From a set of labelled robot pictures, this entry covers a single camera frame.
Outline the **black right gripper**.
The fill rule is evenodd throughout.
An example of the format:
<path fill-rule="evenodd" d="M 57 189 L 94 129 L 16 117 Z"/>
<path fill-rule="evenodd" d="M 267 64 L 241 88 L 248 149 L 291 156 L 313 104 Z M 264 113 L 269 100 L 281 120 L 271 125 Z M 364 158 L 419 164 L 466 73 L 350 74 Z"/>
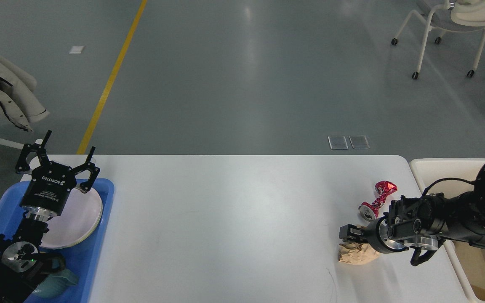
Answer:
<path fill-rule="evenodd" d="M 385 218 L 379 218 L 368 226 L 347 224 L 339 228 L 339 239 L 343 243 L 370 244 L 379 253 L 401 253 L 407 250 L 402 243 L 389 239 L 388 224 Z"/>

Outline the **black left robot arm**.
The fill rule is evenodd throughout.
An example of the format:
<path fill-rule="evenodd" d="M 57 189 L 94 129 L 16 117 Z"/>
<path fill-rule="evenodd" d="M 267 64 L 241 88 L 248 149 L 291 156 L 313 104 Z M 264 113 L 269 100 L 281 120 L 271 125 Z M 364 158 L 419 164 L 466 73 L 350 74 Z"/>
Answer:
<path fill-rule="evenodd" d="M 92 163 L 93 146 L 79 166 L 71 167 L 48 158 L 49 130 L 40 144 L 25 144 L 15 171 L 32 179 L 21 199 L 21 222 L 10 238 L 0 234 L 0 303 L 22 303 L 51 274 L 66 269 L 64 256 L 39 249 L 48 221 L 62 214 L 73 189 L 91 190 L 100 169 Z"/>

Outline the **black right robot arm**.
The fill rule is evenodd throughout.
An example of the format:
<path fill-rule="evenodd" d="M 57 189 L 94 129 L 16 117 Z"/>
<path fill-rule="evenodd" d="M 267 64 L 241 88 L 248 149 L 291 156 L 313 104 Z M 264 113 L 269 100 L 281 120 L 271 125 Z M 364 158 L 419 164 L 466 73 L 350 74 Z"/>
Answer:
<path fill-rule="evenodd" d="M 339 229 L 345 243 L 369 244 L 379 253 L 400 253 L 413 249 L 412 266 L 430 260 L 446 240 L 456 240 L 485 249 L 485 164 L 474 188 L 453 198 L 429 194 L 418 198 L 401 196 L 389 210 L 367 226 L 347 224 Z"/>

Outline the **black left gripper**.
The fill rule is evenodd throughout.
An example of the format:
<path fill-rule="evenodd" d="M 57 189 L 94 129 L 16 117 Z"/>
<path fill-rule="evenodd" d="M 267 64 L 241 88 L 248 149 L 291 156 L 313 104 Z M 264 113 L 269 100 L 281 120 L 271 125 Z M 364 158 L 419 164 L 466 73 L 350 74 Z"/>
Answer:
<path fill-rule="evenodd" d="M 32 180 L 26 189 L 19 206 L 23 209 L 40 208 L 49 212 L 51 217 L 59 216 L 65 207 L 71 190 L 75 187 L 82 193 L 89 192 L 96 181 L 100 169 L 92 163 L 96 150 L 92 146 L 86 161 L 77 167 L 70 167 L 58 162 L 50 161 L 46 144 L 52 134 L 49 129 L 40 144 L 24 144 L 15 166 L 16 174 L 31 174 L 31 167 L 27 162 L 29 155 L 34 154 L 39 160 L 40 166 L 32 172 Z M 86 181 L 77 184 L 75 176 L 89 172 Z"/>

